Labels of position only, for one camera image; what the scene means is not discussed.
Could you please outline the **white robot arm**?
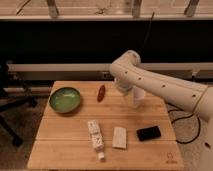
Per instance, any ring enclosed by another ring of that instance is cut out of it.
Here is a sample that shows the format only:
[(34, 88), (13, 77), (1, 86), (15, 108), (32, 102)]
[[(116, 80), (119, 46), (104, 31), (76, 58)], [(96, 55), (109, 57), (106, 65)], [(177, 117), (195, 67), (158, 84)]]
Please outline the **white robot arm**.
[(139, 67), (141, 58), (128, 50), (109, 66), (116, 88), (126, 94), (137, 86), (207, 122), (206, 138), (197, 171), (213, 171), (213, 86), (190, 82)]

